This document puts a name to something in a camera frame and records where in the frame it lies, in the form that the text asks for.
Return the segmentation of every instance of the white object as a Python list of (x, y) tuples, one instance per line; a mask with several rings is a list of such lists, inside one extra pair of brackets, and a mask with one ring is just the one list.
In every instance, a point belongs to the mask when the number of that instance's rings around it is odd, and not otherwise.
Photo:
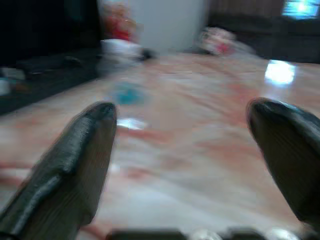
[(192, 233), (188, 240), (222, 240), (222, 238), (213, 231), (200, 229)]
[(10, 93), (10, 84), (5, 78), (0, 78), (0, 96)]
[(135, 58), (140, 57), (142, 47), (134, 42), (121, 39), (106, 39), (102, 41), (102, 48), (105, 54)]

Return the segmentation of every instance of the stuffed toy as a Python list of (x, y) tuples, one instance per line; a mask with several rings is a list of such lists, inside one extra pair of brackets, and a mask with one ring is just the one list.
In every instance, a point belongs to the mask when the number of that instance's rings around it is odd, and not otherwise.
[(200, 47), (212, 55), (227, 55), (233, 52), (235, 35), (218, 27), (207, 27), (201, 34)]

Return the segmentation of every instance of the black couch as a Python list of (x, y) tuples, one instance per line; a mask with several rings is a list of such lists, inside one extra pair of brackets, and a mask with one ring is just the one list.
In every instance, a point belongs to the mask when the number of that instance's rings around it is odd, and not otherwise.
[(212, 14), (208, 26), (235, 33), (265, 59), (320, 63), (320, 19)]

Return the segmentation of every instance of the wall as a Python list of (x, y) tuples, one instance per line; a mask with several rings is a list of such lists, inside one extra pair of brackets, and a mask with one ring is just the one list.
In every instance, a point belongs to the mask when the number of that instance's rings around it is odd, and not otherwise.
[(113, 0), (127, 2), (143, 24), (140, 44), (160, 53), (190, 49), (204, 26), (207, 0)]

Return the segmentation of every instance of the tiled floor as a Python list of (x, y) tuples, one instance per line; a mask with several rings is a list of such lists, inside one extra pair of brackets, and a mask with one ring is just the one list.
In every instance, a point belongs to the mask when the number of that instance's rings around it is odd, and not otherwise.
[(181, 54), (21, 109), (0, 118), (0, 205), (74, 115), (131, 82), (141, 84), (145, 103), (120, 106), (118, 115), (142, 123), (118, 128), (96, 220), (79, 240), (119, 227), (296, 229), (247, 130), (246, 104), (264, 96), (319, 116), (319, 75), (317, 65)]

